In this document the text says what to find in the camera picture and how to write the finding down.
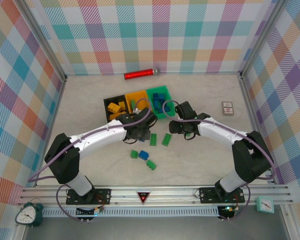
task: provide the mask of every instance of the teal clock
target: teal clock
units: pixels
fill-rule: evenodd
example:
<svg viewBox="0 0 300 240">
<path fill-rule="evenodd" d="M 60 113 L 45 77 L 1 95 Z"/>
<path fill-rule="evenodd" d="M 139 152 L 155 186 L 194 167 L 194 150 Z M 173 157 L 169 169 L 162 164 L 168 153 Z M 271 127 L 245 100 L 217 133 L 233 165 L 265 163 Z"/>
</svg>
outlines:
<svg viewBox="0 0 300 240">
<path fill-rule="evenodd" d="M 275 212 L 274 201 L 265 196 L 258 196 L 256 199 L 256 210 L 264 214 L 273 214 Z"/>
<path fill-rule="evenodd" d="M 44 206 L 41 203 L 33 204 L 27 202 L 15 217 L 17 224 L 36 227 L 42 223 L 42 210 Z"/>
</svg>

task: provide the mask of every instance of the black mounting plate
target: black mounting plate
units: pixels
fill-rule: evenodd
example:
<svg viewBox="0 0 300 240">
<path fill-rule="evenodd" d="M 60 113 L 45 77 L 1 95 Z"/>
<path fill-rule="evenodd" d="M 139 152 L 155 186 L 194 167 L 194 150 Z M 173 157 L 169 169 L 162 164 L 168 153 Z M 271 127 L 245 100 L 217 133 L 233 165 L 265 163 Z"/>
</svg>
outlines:
<svg viewBox="0 0 300 240">
<path fill-rule="evenodd" d="M 245 202 L 245 196 L 243 195 L 243 190 L 239 187 L 234 190 L 224 201 L 220 201 L 219 197 L 215 192 L 214 187 L 200 187 L 199 188 L 199 196 L 200 203 L 202 204 L 236 204 L 237 199 L 234 196 L 237 196 L 238 203 L 242 204 Z"/>
<path fill-rule="evenodd" d="M 85 198 L 78 195 L 77 192 L 73 189 L 67 191 L 67 198 L 65 204 L 67 205 L 109 205 L 111 200 L 111 189 L 100 188 L 94 189 L 94 196 L 101 196 L 99 200 L 94 197 L 90 202 L 87 202 Z"/>
</svg>

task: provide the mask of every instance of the clock face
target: clock face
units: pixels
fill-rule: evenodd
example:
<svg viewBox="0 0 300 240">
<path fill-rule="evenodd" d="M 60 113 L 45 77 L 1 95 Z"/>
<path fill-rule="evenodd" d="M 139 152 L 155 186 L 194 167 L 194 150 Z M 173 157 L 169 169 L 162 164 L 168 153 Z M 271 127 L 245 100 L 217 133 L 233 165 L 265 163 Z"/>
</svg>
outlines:
<svg viewBox="0 0 300 240">
<path fill-rule="evenodd" d="M 21 210 L 16 216 L 16 221 L 19 224 L 31 224 L 36 219 L 36 210 L 34 206 L 27 206 Z"/>
<path fill-rule="evenodd" d="M 273 202 L 267 198 L 260 198 L 260 208 L 265 212 L 273 212 Z"/>
</svg>

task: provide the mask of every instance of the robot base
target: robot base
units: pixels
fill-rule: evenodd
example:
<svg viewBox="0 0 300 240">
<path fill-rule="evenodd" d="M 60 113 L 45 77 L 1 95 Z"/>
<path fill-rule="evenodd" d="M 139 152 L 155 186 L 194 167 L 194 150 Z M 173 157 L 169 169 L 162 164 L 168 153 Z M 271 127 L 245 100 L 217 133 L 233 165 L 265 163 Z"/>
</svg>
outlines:
<svg viewBox="0 0 300 240">
<path fill-rule="evenodd" d="M 245 202 L 244 192 L 239 187 L 235 189 L 233 192 L 231 192 L 231 194 L 226 196 L 223 201 L 221 201 L 218 195 L 216 194 L 215 187 L 200 187 L 199 196 L 200 196 L 200 203 L 202 204 L 220 204 L 220 203 L 242 204 Z"/>
<path fill-rule="evenodd" d="M 75 190 L 69 189 L 67 191 L 67 198 L 65 201 L 65 204 L 67 205 L 109 205 L 110 204 L 110 199 L 111 199 L 111 189 L 106 189 L 106 188 L 93 188 L 88 194 L 92 194 L 91 200 L 88 200 L 88 197 L 85 196 L 80 196 L 76 193 Z"/>
</svg>

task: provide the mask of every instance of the plaid backdrop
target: plaid backdrop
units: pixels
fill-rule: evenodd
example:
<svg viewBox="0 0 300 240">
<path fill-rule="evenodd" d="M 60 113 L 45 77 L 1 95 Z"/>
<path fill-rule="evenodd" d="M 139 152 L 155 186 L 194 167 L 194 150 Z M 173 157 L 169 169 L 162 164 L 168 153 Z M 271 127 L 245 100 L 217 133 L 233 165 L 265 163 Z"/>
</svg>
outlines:
<svg viewBox="0 0 300 240">
<path fill-rule="evenodd" d="M 248 73 L 263 136 L 300 220 L 300 0 L 290 0 Z"/>
<path fill-rule="evenodd" d="M 61 80 L 12 0 L 0 0 L 0 240 L 46 145 Z"/>
<path fill-rule="evenodd" d="M 65 70 L 85 75 L 237 72 L 271 0 L 27 2 Z"/>
</svg>

